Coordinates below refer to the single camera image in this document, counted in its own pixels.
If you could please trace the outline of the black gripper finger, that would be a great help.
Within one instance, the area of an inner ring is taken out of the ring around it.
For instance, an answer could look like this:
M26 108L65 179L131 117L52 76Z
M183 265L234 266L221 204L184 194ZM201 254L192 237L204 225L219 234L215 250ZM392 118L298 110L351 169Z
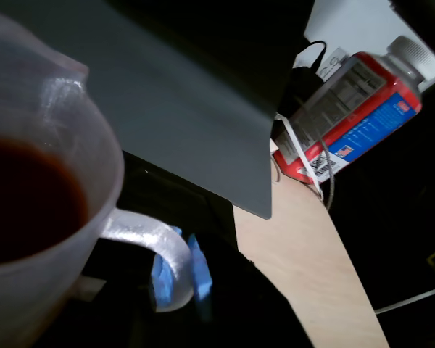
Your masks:
M150 274L149 293L156 312L165 312L173 297L173 274L168 263L154 256Z
M192 276L196 311L202 322L212 320L212 277L206 257L200 248L195 234L188 238L192 256Z

